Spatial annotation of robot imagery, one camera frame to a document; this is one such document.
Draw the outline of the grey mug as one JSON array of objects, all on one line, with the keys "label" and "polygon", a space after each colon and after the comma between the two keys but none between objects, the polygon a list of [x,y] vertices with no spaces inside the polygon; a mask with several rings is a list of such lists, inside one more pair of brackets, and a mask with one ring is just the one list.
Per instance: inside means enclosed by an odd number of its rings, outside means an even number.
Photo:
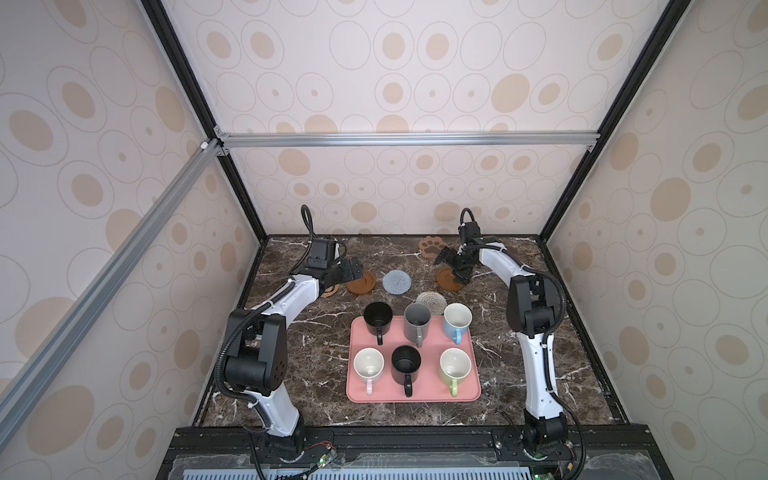
[{"label": "grey mug", "polygon": [[424,344],[432,318],[430,309],[421,303],[412,303],[404,311],[404,335],[417,348]]}]

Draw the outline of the paw print coaster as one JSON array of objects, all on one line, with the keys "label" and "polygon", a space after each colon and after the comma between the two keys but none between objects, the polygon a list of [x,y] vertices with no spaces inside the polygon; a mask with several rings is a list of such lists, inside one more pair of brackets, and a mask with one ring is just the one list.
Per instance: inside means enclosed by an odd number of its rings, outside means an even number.
[{"label": "paw print coaster", "polygon": [[419,250],[424,259],[434,260],[447,246],[441,237],[425,236],[419,241]]}]

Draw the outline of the silver aluminium rail back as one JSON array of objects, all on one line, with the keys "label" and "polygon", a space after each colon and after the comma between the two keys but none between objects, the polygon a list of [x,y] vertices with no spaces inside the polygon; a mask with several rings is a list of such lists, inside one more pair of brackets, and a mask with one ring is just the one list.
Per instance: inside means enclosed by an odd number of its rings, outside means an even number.
[{"label": "silver aluminium rail back", "polygon": [[220,144],[233,148],[441,147],[595,145],[600,133],[589,130],[407,133],[229,133]]}]

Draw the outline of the grey woven coaster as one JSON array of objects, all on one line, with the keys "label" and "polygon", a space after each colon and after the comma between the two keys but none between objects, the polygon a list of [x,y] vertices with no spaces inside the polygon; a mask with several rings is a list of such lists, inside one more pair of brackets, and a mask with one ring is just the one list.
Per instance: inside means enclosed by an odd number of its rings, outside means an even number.
[{"label": "grey woven coaster", "polygon": [[382,286],[389,294],[403,295],[411,289],[412,280],[405,271],[391,270],[384,275]]}]

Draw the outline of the multicolour woven coaster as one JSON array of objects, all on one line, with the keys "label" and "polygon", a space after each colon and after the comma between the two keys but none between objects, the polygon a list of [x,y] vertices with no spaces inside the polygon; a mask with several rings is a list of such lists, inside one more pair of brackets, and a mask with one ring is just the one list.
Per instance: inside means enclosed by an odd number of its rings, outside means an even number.
[{"label": "multicolour woven coaster", "polygon": [[432,316],[443,315],[448,303],[446,298],[435,291],[425,291],[416,297],[416,302],[426,306]]}]

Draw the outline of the black mug back left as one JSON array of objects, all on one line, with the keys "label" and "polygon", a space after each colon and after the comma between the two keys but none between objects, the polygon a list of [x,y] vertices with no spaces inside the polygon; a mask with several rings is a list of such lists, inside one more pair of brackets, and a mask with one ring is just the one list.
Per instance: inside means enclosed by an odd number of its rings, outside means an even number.
[{"label": "black mug back left", "polygon": [[383,338],[389,332],[393,320],[391,306],[381,301],[372,302],[364,308],[363,318],[367,331],[375,337],[377,344],[382,346]]}]

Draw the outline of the black corner frame post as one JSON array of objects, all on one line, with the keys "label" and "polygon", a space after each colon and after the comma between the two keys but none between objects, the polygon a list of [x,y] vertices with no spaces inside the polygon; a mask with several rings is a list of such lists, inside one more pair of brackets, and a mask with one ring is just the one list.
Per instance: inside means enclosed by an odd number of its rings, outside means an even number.
[{"label": "black corner frame post", "polygon": [[581,158],[574,174],[556,203],[552,214],[540,232],[539,240],[541,244],[546,244],[554,235],[555,230],[562,222],[577,193],[587,180],[602,151],[627,113],[632,101],[656,65],[665,46],[691,4],[692,1],[690,0],[673,0],[667,3],[600,124],[597,130],[599,133],[598,140],[593,147],[587,149]]},{"label": "black corner frame post", "polygon": [[[170,16],[168,15],[163,3],[157,0],[141,0],[139,2],[144,13],[147,15],[152,29],[154,30],[162,48],[168,58],[168,61],[179,81],[187,100],[207,139],[219,140],[221,136],[217,133],[218,126],[213,113],[209,107],[198,76],[193,72],[192,66],[185,54],[184,48],[172,26]],[[254,204],[245,188],[243,179],[235,165],[232,156],[229,153],[223,153],[218,156],[219,164],[232,187],[236,199],[242,208],[246,220],[256,239],[263,243],[269,238],[266,230],[258,217]]]}]

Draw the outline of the black corner frame post left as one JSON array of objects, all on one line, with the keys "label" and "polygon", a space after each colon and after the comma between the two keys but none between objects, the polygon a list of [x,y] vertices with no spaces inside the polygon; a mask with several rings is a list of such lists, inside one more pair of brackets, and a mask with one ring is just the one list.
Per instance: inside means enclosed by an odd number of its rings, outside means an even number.
[{"label": "black corner frame post left", "polygon": [[[168,58],[168,61],[179,81],[187,100],[207,139],[219,140],[221,136],[217,133],[218,126],[213,113],[209,107],[198,76],[193,72],[192,66],[185,54],[184,48],[172,26],[170,16],[168,15],[163,3],[157,0],[141,0],[139,2],[144,13],[147,15],[152,29],[154,30],[162,48]],[[246,220],[256,239],[263,243],[269,238],[266,230],[258,217],[254,204],[245,188],[243,179],[235,165],[232,156],[229,153],[223,153],[218,156],[219,164],[232,187],[236,199],[242,208]]]}]

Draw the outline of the silver aluminium rail left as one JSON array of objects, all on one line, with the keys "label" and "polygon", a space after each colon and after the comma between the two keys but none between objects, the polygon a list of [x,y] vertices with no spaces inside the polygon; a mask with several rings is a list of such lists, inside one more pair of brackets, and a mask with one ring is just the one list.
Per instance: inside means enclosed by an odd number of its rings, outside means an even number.
[{"label": "silver aluminium rail left", "polygon": [[12,382],[1,400],[2,448],[7,447],[221,147],[221,140],[211,138],[205,148],[197,150]]}]

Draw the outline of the brown wooden coaster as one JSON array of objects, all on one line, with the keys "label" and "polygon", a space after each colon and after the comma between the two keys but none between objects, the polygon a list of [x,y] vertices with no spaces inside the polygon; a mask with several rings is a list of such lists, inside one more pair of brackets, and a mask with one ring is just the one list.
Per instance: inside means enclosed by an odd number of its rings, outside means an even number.
[{"label": "brown wooden coaster", "polygon": [[465,287],[465,284],[460,282],[453,270],[448,267],[442,268],[437,272],[436,281],[438,286],[446,291],[457,292]]},{"label": "brown wooden coaster", "polygon": [[350,293],[354,295],[367,295],[375,289],[376,277],[371,271],[365,270],[360,279],[347,282],[345,287]]}]

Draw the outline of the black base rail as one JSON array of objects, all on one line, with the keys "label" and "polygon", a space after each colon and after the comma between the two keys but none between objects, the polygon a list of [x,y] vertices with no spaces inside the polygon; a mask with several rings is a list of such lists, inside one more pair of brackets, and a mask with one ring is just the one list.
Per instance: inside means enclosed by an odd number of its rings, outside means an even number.
[{"label": "black base rail", "polygon": [[302,452],[246,427],[185,427],[162,457],[160,479],[669,479],[649,427],[585,426],[536,460],[519,428],[308,427]]}]

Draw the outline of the black mug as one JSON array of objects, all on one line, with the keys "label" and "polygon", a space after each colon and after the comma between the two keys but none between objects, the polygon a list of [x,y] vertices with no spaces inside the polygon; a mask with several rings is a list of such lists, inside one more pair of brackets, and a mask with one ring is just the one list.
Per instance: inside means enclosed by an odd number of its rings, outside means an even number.
[{"label": "black mug", "polygon": [[403,388],[407,398],[413,396],[413,387],[421,367],[421,356],[415,347],[398,346],[391,356],[392,378]]},{"label": "black mug", "polygon": [[363,318],[367,331],[375,337],[377,344],[382,346],[383,338],[389,332],[393,320],[391,306],[381,301],[372,302],[364,308]]}]

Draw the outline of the light blue mug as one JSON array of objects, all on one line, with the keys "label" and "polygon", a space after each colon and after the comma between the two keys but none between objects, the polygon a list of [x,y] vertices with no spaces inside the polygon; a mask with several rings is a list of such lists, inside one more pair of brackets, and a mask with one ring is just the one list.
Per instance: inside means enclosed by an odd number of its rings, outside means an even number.
[{"label": "light blue mug", "polygon": [[472,320],[472,312],[466,305],[461,303],[449,304],[443,313],[443,332],[456,345],[460,345]]}]

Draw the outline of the rattan woven coaster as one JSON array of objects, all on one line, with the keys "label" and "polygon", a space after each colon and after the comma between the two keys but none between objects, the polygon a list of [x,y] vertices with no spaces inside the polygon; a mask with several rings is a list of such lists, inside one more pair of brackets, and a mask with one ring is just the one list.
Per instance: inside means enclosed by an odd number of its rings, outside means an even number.
[{"label": "rattan woven coaster", "polygon": [[322,297],[322,298],[329,298],[329,297],[332,297],[332,296],[334,296],[334,295],[335,295],[335,294],[336,294],[336,293],[339,291],[339,289],[340,289],[340,286],[339,286],[339,285],[334,285],[333,287],[329,287],[328,289],[326,289],[326,290],[325,290],[325,291],[322,293],[321,297]]}]

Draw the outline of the black corner frame post right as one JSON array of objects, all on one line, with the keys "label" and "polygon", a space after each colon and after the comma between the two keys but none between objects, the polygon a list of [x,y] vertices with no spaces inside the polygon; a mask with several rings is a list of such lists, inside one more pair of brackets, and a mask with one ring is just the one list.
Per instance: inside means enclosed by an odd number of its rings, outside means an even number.
[{"label": "black corner frame post right", "polygon": [[541,244],[546,244],[554,235],[555,230],[562,222],[577,193],[587,180],[602,151],[627,113],[632,101],[656,65],[665,46],[691,4],[692,1],[690,0],[673,0],[667,3],[600,124],[597,130],[599,133],[598,140],[593,147],[587,149],[581,158],[574,174],[556,203],[552,214],[540,232],[539,240]]}]

